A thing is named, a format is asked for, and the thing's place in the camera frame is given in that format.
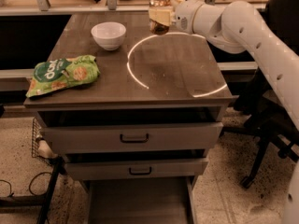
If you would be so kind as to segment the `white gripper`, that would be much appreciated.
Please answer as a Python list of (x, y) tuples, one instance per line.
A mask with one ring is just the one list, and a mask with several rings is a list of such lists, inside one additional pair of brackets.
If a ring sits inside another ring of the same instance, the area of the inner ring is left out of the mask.
[[(193, 33), (193, 21), (198, 9), (204, 4), (197, 0), (171, 0), (171, 3), (178, 4), (175, 7), (176, 27), (187, 34)], [(167, 7), (150, 7), (149, 20), (153, 24), (170, 26), (172, 24), (173, 8)]]

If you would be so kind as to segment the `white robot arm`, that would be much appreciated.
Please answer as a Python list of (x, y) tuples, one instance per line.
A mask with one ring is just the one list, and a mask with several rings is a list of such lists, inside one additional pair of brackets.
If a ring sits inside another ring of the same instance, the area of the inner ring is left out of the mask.
[(292, 145), (298, 143), (299, 58), (251, 4), (236, 1), (220, 8), (196, 0), (150, 0), (149, 20), (150, 30), (156, 35), (164, 35), (171, 25), (176, 25), (181, 32), (200, 35), (228, 53), (248, 51), (280, 103), (270, 105), (290, 119), (290, 132), (285, 135), (290, 143), (285, 144), (279, 139), (281, 133), (274, 127), (271, 111), (265, 110), (259, 116), (262, 123), (256, 133), (260, 136), (260, 149), (255, 164), (261, 164), (270, 143), (279, 148), (280, 154), (298, 159)]

